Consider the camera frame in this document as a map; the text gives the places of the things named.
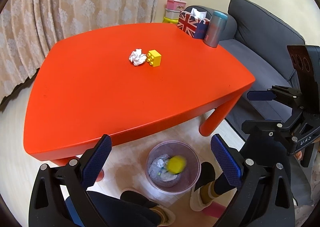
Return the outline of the yellow black sponge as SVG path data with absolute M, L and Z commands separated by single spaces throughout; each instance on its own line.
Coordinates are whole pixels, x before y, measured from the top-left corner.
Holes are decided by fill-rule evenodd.
M 187 165 L 187 160 L 185 157 L 180 155 L 175 155 L 168 160 L 166 169 L 171 174 L 179 174 L 183 172 L 186 165 Z

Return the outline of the pink translucent trash bin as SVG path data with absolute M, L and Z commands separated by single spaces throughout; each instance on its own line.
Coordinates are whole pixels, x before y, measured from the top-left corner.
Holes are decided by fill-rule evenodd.
M 148 153 L 145 175 L 149 183 L 166 194 L 189 191 L 200 176 L 201 163 L 194 149 L 180 141 L 165 141 Z

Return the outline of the pink storage box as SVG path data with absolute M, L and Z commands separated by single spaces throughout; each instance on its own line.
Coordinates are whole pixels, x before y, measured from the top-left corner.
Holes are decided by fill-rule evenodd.
M 167 0 L 163 22 L 177 24 L 180 12 L 185 10 L 186 4 L 183 0 Z

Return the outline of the orange low table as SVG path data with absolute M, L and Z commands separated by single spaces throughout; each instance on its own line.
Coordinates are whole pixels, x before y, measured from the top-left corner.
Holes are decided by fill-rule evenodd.
M 156 50 L 161 64 L 134 66 L 135 49 Z M 107 27 L 57 42 L 35 78 L 24 123 L 25 151 L 66 162 L 108 134 L 113 145 L 211 112 L 207 137 L 253 84 L 223 47 L 211 48 L 173 24 Z

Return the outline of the grey blue thermos bottle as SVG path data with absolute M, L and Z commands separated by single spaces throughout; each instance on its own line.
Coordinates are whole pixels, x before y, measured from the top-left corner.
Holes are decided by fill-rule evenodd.
M 212 48 L 219 44 L 220 37 L 226 27 L 228 16 L 220 11 L 214 11 L 210 19 L 203 42 Z

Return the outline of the right slipper foot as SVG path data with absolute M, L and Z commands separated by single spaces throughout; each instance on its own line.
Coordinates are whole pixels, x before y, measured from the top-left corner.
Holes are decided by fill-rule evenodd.
M 190 208 L 193 211 L 202 211 L 210 206 L 214 200 L 211 194 L 211 187 L 215 181 L 215 169 L 207 161 L 201 164 L 201 173 L 191 190 Z

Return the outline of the beige patterned curtain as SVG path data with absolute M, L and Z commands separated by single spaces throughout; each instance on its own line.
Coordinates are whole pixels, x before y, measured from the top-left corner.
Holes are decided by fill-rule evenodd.
M 58 41 L 154 20 L 158 0 L 8 0 L 1 12 L 1 97 L 32 78 Z

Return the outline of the white paper ball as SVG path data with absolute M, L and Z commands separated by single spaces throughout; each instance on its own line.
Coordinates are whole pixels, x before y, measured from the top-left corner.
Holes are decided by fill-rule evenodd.
M 129 61 L 134 65 L 134 66 L 139 66 L 140 64 L 143 64 L 146 62 L 146 54 L 142 53 L 141 49 L 135 49 L 132 51 Z

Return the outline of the grey fabric sofa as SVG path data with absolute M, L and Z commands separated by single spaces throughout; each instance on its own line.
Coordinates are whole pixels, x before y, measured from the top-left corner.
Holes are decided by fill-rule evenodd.
M 226 27 L 219 41 L 255 77 L 251 89 L 266 90 L 273 85 L 299 88 L 297 72 L 288 45 L 304 45 L 304 38 L 280 18 L 249 0 L 230 0 Z M 226 117 L 227 122 L 247 140 L 241 125 L 245 120 L 286 121 L 292 109 L 277 101 L 250 101 L 243 93 Z

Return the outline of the union jack tissue box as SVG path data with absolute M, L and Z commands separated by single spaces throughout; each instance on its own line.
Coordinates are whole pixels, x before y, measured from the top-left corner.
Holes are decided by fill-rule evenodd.
M 207 11 L 199 11 L 193 7 L 190 12 L 180 12 L 177 27 L 194 39 L 204 39 L 209 22 Z

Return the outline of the yellow toy building block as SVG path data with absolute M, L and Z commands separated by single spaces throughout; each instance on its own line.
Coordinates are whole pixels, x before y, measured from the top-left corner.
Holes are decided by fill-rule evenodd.
M 161 59 L 162 55 L 156 50 L 150 50 L 146 55 L 146 62 L 152 67 L 160 66 Z

